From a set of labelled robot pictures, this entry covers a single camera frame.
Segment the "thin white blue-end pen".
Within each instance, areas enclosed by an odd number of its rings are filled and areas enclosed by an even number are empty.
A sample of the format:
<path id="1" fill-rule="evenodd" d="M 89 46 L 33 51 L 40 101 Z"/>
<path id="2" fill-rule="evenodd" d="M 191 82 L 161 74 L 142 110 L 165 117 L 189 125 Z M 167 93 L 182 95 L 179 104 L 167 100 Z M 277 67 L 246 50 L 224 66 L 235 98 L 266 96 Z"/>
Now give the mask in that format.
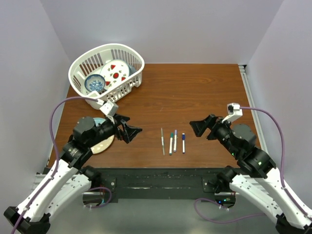
<path id="1" fill-rule="evenodd" d="M 185 139 L 182 139 L 182 153 L 185 154 Z"/>

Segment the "white purple-tip marker pen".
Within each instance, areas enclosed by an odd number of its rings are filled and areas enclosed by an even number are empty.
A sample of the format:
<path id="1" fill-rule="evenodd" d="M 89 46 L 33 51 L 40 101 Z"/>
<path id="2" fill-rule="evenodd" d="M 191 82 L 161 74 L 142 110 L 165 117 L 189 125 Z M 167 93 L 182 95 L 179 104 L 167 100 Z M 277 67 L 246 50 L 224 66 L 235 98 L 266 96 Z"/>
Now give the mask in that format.
<path id="1" fill-rule="evenodd" d="M 177 151 L 177 129 L 174 131 L 174 153 Z"/>

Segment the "white green-end marker pen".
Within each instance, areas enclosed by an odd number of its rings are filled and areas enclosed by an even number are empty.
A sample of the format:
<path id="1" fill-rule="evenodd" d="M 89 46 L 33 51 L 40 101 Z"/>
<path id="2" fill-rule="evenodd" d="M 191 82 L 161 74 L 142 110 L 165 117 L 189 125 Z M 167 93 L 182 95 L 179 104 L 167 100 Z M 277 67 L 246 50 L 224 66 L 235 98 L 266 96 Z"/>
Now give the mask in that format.
<path id="1" fill-rule="evenodd" d="M 173 139 L 174 139 L 174 133 L 170 133 L 170 143 L 169 143 L 169 155 L 172 155 L 173 153 Z"/>

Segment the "grey green pen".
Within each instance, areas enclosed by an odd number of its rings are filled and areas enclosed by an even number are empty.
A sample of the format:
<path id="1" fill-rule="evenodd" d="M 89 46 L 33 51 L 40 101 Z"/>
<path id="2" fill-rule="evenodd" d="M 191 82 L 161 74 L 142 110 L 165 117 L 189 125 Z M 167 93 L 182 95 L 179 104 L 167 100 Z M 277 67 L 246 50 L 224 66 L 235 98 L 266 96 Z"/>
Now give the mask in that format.
<path id="1" fill-rule="evenodd" d="M 160 128 L 161 131 L 161 146 L 162 146 L 162 153 L 165 156 L 165 144 L 164 144 L 164 133 L 163 133 L 163 128 Z"/>

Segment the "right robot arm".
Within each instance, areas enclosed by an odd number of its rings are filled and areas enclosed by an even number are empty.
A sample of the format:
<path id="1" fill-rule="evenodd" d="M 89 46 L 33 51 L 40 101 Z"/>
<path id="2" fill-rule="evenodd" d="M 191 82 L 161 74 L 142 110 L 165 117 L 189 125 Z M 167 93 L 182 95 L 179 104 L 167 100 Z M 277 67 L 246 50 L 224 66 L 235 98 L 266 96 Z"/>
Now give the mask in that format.
<path id="1" fill-rule="evenodd" d="M 209 129 L 207 140 L 218 140 L 240 169 L 262 187 L 259 189 L 227 166 L 217 175 L 218 188 L 224 192 L 232 190 L 246 198 L 275 224 L 280 234 L 310 234 L 312 211 L 301 211 L 288 197 L 290 191 L 285 188 L 286 182 L 281 179 L 279 169 L 265 151 L 256 147 L 256 136 L 250 127 L 231 125 L 241 116 L 242 111 L 234 111 L 225 118 L 211 114 L 204 120 L 190 122 L 197 137 Z"/>

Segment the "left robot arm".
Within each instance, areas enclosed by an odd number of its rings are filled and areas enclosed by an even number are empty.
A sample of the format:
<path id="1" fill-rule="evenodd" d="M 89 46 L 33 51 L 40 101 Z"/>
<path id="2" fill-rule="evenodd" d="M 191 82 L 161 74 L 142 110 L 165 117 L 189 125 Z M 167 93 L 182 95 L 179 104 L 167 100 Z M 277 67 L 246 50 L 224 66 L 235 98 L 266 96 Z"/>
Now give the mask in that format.
<path id="1" fill-rule="evenodd" d="M 12 231 L 45 234 L 50 222 L 74 199 L 88 190 L 98 190 L 100 173 L 84 164 L 93 155 L 91 148 L 96 144 L 112 136 L 129 143 L 142 131 L 129 126 L 128 120 L 129 117 L 116 114 L 96 125 L 92 117 L 81 118 L 44 179 L 22 203 L 4 212 Z"/>

